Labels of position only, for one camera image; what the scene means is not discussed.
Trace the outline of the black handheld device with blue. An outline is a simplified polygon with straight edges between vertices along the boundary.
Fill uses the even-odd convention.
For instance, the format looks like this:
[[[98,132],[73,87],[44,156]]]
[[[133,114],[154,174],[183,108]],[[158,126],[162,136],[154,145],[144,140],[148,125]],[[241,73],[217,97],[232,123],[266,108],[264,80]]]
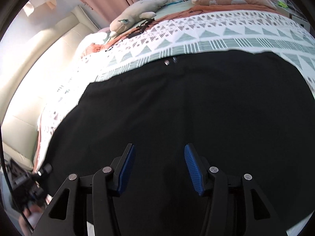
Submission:
[[[10,204],[13,209],[23,211],[33,204],[45,206],[47,192],[41,188],[41,184],[44,184],[52,171],[50,164],[41,167],[37,173],[31,173],[11,159],[6,169],[12,188]]]

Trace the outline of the cream padded headboard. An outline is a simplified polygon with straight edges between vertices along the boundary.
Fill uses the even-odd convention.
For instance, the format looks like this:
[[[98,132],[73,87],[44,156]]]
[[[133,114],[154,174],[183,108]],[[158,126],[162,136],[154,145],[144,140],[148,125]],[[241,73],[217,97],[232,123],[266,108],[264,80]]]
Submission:
[[[19,49],[18,67],[1,80],[1,132],[5,157],[29,171],[36,165],[37,121],[85,36],[98,27],[80,6]]]

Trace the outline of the cream shirt hanging on wall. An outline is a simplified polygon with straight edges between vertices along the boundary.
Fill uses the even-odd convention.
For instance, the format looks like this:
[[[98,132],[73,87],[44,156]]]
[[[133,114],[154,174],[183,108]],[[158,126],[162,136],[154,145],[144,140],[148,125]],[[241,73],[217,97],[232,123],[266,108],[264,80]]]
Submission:
[[[51,10],[56,8],[57,1],[56,0],[30,0],[26,3],[26,5],[22,8],[26,14],[26,16],[30,16],[34,13],[35,9],[46,4]]]

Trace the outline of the beige plush animal toy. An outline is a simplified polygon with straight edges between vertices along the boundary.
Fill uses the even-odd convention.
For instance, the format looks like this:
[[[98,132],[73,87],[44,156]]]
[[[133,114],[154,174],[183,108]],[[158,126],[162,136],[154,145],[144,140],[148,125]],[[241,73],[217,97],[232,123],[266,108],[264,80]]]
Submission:
[[[141,0],[133,3],[110,23],[110,38],[120,35],[142,20],[154,18],[155,12],[166,3],[168,0]]]

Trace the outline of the white bedside table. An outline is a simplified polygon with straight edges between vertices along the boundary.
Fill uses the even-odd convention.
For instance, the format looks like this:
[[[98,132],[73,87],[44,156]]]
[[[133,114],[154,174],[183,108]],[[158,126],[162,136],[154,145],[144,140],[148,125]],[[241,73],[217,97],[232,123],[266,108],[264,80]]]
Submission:
[[[289,2],[289,5],[284,0],[277,0],[274,3],[277,10],[285,15],[287,18],[292,19],[294,22],[298,23],[301,27],[303,27],[305,30],[310,32],[311,25],[305,18],[302,12],[300,12],[298,9],[294,7],[294,5]]]

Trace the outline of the black jacket with yellow logo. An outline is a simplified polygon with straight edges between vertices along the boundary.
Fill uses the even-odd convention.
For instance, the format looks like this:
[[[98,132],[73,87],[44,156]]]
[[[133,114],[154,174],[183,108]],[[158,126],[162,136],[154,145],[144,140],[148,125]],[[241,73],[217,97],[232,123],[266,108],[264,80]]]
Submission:
[[[198,235],[206,201],[184,159],[253,176],[289,229],[314,211],[314,96],[308,77],[271,52],[231,50],[156,60],[91,83],[46,154],[54,195],[132,143],[127,190],[114,204],[123,235]]]

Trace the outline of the patterned white bedspread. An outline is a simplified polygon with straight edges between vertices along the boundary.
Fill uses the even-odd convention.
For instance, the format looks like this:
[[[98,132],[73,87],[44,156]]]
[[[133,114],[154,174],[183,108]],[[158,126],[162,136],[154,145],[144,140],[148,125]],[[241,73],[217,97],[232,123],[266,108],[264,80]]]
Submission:
[[[71,71],[47,96],[38,118],[33,171],[46,156],[51,137],[93,82],[182,54],[242,50],[273,52],[294,65],[314,89],[314,38],[298,23],[263,5],[194,6],[133,28],[112,41],[86,36],[77,48]]]

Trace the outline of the black eyeglasses on bed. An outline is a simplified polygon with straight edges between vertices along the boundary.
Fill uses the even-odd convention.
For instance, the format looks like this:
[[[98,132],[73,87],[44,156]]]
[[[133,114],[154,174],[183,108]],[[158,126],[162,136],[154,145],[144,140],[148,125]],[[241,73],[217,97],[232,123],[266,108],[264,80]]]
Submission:
[[[142,22],[140,25],[136,27],[135,30],[133,30],[131,33],[127,34],[126,38],[130,39],[135,36],[141,35],[144,33],[144,31],[150,26],[151,23],[153,23],[155,19],[146,19],[144,22]]]

